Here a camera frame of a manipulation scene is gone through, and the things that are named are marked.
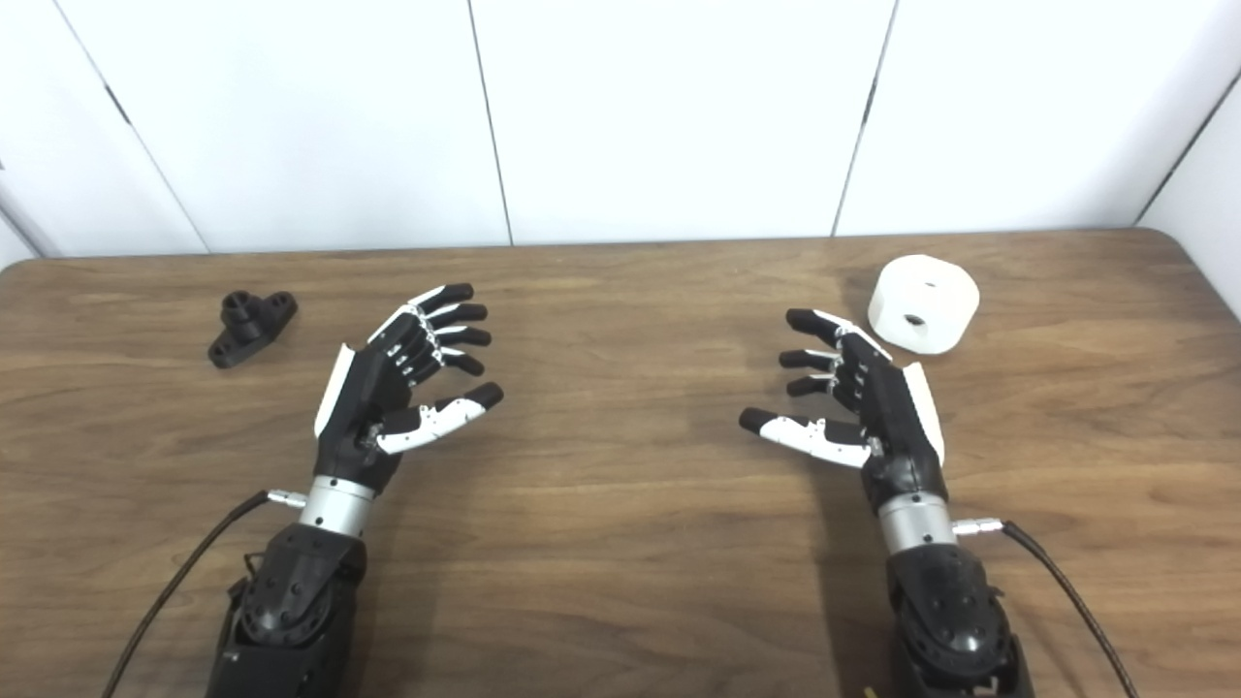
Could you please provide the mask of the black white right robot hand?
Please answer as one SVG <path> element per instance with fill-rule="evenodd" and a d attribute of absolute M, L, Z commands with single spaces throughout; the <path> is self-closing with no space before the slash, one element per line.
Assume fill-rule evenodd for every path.
<path fill-rule="evenodd" d="M 786 448 L 861 472 L 862 491 L 877 510 L 900 496 L 936 496 L 948 502 L 944 438 L 922 364 L 895 364 L 867 332 L 828 312 L 792 308 L 794 332 L 818 337 L 825 351 L 781 353 L 784 369 L 810 374 L 787 384 L 791 397 L 829 395 L 851 424 L 748 407 L 741 428 Z"/>

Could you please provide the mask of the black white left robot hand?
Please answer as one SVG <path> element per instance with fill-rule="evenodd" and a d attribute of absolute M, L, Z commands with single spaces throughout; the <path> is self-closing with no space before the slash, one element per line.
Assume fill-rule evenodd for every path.
<path fill-rule="evenodd" d="M 462 347 L 486 347 L 488 317 L 469 283 L 442 284 L 405 301 L 364 348 L 338 349 L 316 411 L 314 474 L 382 493 L 406 452 L 438 441 L 491 411 L 504 397 L 485 383 L 455 397 L 413 401 L 414 389 L 443 369 L 480 376 L 485 366 Z"/>

